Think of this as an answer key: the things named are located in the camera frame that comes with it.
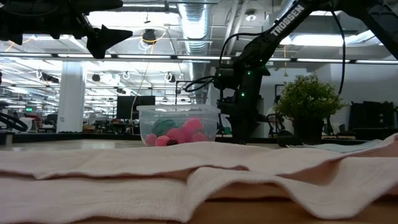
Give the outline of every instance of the plastic container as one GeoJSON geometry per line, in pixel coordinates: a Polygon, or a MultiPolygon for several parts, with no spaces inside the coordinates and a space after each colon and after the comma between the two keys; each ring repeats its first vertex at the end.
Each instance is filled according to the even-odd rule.
{"type": "Polygon", "coordinates": [[[146,146],[168,146],[216,139],[220,110],[214,106],[156,105],[137,106],[137,110],[141,139],[146,146]],[[161,144],[161,136],[176,142],[161,144]]]}

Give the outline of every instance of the pink cloth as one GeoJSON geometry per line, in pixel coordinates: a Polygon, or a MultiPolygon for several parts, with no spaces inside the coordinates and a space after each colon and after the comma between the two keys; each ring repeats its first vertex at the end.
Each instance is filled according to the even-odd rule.
{"type": "Polygon", "coordinates": [[[351,154],[213,142],[0,152],[0,223],[90,217],[187,222],[208,198],[288,197],[322,219],[351,218],[398,193],[398,135],[351,154]]]}

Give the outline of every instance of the green ball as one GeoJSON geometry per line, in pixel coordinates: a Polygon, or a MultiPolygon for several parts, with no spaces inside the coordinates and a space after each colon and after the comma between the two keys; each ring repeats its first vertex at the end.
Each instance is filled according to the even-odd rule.
{"type": "Polygon", "coordinates": [[[152,127],[152,133],[156,134],[157,137],[163,136],[167,133],[172,128],[176,128],[177,125],[175,124],[175,121],[172,119],[160,119],[157,120],[153,127],[152,127]]]}

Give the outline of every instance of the wooden table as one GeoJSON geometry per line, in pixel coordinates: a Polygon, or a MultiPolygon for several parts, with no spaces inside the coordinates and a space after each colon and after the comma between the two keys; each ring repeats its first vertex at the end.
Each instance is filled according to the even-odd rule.
{"type": "MultiPolygon", "coordinates": [[[[278,149],[275,144],[252,144],[278,149]]],[[[71,140],[13,144],[8,150],[70,150],[70,149],[114,149],[126,147],[144,147],[141,141],[114,140],[71,140]]],[[[313,224],[346,224],[346,223],[398,223],[398,202],[376,202],[352,220],[324,221],[319,220],[297,204],[284,199],[262,201],[209,201],[198,207],[189,224],[219,223],[313,223],[313,224]]],[[[79,223],[176,223],[167,221],[111,220],[92,218],[79,223]]]]}

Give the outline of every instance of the column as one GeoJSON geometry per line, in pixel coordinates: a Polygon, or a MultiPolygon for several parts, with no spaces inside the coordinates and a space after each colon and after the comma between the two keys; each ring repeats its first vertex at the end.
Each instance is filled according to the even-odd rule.
{"type": "Polygon", "coordinates": [[[64,62],[62,65],[57,133],[83,130],[83,110],[86,88],[86,71],[81,62],[64,62]]]}

